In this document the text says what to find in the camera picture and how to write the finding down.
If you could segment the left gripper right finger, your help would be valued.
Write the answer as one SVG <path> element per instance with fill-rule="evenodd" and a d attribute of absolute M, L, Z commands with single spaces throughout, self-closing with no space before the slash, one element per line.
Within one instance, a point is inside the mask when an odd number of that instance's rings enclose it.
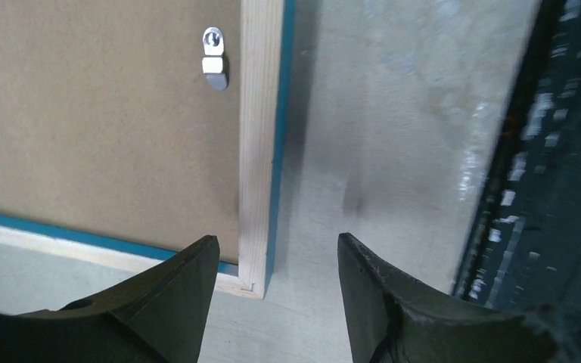
<path fill-rule="evenodd" d="M 581 362 L 581 306 L 512 311 L 444 294 L 349 233 L 338 273 L 355 362 Z"/>

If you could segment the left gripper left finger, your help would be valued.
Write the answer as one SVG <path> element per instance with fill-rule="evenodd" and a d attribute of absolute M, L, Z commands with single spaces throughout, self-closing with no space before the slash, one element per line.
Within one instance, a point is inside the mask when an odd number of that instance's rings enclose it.
<path fill-rule="evenodd" d="M 218 267 L 207 235 L 57 311 L 0 313 L 0 362 L 196 362 Z"/>

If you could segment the brown backing board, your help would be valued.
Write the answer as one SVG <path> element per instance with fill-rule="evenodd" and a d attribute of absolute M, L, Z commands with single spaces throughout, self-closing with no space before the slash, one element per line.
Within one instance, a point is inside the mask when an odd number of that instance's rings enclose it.
<path fill-rule="evenodd" d="M 238 257 L 238 1 L 0 1 L 0 213 Z"/>

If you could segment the blue wooden picture frame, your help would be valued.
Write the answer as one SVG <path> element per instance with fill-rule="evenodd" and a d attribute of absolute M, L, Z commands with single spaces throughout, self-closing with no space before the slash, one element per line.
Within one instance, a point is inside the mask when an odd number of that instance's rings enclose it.
<path fill-rule="evenodd" d="M 283 144 L 283 106 L 292 5 L 238 1 L 240 108 L 238 257 L 218 274 L 216 289 L 261 299 L 274 259 L 275 198 Z M 131 272 L 144 271 L 172 249 L 0 213 L 0 244 Z"/>

